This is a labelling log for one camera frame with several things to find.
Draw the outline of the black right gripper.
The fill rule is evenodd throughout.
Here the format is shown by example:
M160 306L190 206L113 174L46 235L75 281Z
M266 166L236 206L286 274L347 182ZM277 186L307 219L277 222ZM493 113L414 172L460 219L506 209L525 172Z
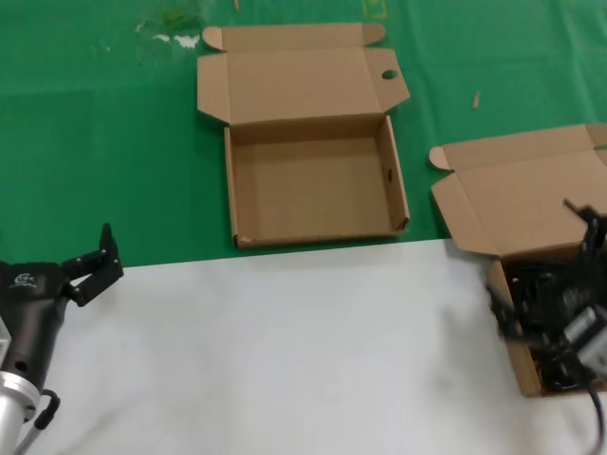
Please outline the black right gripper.
M563 204L586 224L580 255L596 256L606 241L606 216L590 205ZM508 342L525 342L518 315L502 295L487 285L490 310L500 336ZM556 339L583 310L601 304L601 283L576 266L531 264L524 270L524 325Z

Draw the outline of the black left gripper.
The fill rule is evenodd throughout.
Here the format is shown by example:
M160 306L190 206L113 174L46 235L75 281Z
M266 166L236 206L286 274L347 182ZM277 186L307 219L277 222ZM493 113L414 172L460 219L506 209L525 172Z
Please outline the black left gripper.
M11 341L1 370L44 386L68 300L86 306L124 275L118 244L105 223L99 248L54 263L1 263L1 319Z

